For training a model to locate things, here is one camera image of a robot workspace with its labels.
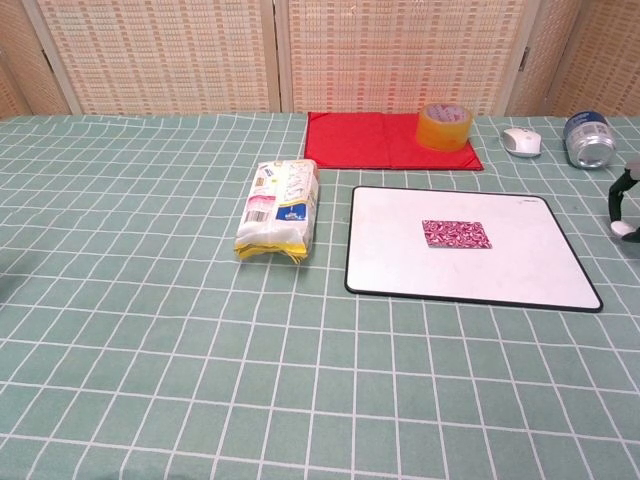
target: tape roll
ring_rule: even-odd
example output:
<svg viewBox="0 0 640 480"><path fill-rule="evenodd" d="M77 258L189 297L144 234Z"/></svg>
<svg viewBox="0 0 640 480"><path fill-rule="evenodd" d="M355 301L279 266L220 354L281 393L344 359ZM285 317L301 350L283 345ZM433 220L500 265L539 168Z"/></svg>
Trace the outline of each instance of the tape roll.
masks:
<svg viewBox="0 0 640 480"><path fill-rule="evenodd" d="M455 152L469 139L472 113L451 103L431 103L418 116L416 141L423 147Z"/></svg>

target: red cloth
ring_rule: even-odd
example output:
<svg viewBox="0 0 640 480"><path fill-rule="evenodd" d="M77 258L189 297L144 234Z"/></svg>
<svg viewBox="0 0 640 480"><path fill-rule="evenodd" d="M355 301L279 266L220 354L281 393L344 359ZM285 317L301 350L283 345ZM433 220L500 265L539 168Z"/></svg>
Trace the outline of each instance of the red cloth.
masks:
<svg viewBox="0 0 640 480"><path fill-rule="evenodd" d="M418 114L309 113L305 158L319 168L482 170L469 142L457 152L415 140Z"/></svg>

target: white board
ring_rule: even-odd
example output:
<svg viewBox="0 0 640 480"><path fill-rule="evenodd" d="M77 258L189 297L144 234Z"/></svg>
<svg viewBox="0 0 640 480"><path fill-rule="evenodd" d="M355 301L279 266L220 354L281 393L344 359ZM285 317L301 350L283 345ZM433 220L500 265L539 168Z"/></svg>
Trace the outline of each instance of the white board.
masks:
<svg viewBox="0 0 640 480"><path fill-rule="evenodd" d="M423 220L480 222L492 248L434 248ZM598 312L602 301L540 197L356 187L353 293Z"/></svg>

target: white mouse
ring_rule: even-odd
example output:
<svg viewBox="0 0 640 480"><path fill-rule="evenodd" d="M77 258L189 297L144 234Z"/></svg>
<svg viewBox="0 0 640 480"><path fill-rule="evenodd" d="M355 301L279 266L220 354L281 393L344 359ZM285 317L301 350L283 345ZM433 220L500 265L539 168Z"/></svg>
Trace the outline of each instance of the white mouse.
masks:
<svg viewBox="0 0 640 480"><path fill-rule="evenodd" d="M504 149L516 157L535 157L540 155L542 137L526 128L507 128L502 132L502 143Z"/></svg>

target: blue can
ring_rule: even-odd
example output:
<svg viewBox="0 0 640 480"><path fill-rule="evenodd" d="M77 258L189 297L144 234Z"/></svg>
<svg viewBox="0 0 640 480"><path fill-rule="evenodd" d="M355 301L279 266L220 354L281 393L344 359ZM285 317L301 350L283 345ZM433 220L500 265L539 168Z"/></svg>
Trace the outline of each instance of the blue can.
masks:
<svg viewBox="0 0 640 480"><path fill-rule="evenodd" d="M603 115L587 110L573 115L564 126L569 161L578 168L607 165L616 151L613 131Z"/></svg>

